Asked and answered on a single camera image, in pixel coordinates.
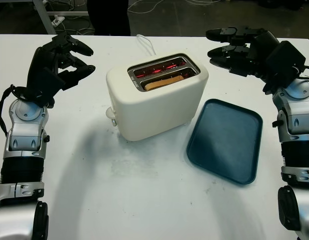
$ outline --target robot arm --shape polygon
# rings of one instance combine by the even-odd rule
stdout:
[[[278,110],[278,127],[284,166],[278,191],[279,218],[301,240],[309,240],[309,77],[300,74],[306,58],[288,41],[279,42],[271,32],[248,27],[209,30],[206,37],[230,45],[208,52],[210,63],[265,82]]]
[[[39,201],[44,196],[44,159],[49,135],[45,131],[48,108],[54,95],[78,84],[95,67],[70,54],[91,56],[84,43],[62,33],[52,42],[39,47],[33,56],[26,87],[8,88],[0,102],[0,126],[6,135],[0,179],[0,240],[46,240],[48,206]],[[59,68],[77,68],[58,73]],[[12,122],[7,132],[1,117],[5,98],[12,93],[17,99],[10,105]]]

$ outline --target power strip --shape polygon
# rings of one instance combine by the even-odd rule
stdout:
[[[51,22],[52,26],[54,28],[58,27],[59,24],[61,24],[63,22],[63,20],[65,20],[65,17],[64,16],[57,16],[55,15],[54,16],[54,20]]]

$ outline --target table leg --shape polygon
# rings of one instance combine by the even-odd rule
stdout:
[[[42,0],[32,0],[48,34],[56,34]]]

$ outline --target silver robot arm segment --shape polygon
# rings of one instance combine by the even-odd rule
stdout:
[[[295,79],[272,97],[278,109],[279,140],[284,157],[278,192],[279,217],[301,240],[309,240],[309,80]]]
[[[0,180],[0,240],[45,239],[47,204],[38,198],[44,196],[41,180],[49,141],[48,111],[17,99],[9,115],[12,128],[6,136]]]

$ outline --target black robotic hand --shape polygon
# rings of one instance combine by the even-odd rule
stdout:
[[[87,65],[70,51],[91,56],[93,50],[83,42],[64,32],[52,38],[52,42],[37,48],[28,72],[26,87],[16,87],[13,94],[24,101],[36,103],[39,107],[54,106],[54,95],[78,85],[81,79],[95,71],[95,66]],[[69,66],[75,71],[65,69]]]
[[[288,41],[279,42],[271,32],[248,27],[208,30],[209,40],[230,45],[208,52],[210,63],[246,77],[254,75],[266,85],[266,94],[286,88],[305,70],[306,58]]]

